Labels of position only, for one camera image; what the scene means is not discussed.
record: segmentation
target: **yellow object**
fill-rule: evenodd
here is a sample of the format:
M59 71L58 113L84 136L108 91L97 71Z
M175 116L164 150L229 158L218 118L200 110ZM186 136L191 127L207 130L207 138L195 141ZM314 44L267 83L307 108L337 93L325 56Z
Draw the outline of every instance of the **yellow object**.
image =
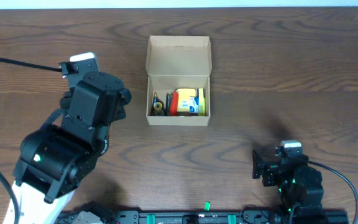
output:
M178 112L189 112L190 109L190 97L196 96L195 89L178 89Z
M205 116L205 97L203 88L198 89L198 116Z

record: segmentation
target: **wooden table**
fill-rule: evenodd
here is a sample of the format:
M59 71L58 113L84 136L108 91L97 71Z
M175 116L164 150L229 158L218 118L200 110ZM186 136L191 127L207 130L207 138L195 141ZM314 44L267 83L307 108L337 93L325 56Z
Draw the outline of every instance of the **wooden table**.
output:
M150 35L211 37L209 126L149 126ZM112 124L110 150L67 209L91 200L143 210L240 210L280 203L253 180L252 149L282 139L342 172L358 190L358 8L0 11L0 57L57 67L92 51L132 93ZM59 73L0 63L0 170L12 183L19 146L58 108ZM346 183L322 170L325 208L354 216ZM0 223L9 197L0 184Z

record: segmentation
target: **box lid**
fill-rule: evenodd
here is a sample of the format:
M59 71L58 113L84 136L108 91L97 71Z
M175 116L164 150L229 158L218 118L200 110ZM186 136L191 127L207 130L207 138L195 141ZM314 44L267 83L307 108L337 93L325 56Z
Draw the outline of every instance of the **box lid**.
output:
M152 76L209 76L212 69L209 37L150 36L146 70Z

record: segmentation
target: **red object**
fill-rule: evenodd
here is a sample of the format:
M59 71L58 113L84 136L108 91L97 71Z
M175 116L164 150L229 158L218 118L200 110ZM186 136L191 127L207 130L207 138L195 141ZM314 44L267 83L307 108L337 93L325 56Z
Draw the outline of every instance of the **red object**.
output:
M178 100L179 93L177 91L173 92L171 108L169 109L169 116L176 116L178 112Z

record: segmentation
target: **cardboard box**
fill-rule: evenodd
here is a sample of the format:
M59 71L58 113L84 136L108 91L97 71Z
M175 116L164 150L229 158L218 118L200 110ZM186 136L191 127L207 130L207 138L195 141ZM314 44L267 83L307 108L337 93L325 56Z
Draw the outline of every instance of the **cardboard box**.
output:
M146 58L149 125L207 126L211 118L211 69L209 37L150 36ZM205 89L205 116L151 116L154 92L165 106L167 93L178 88Z

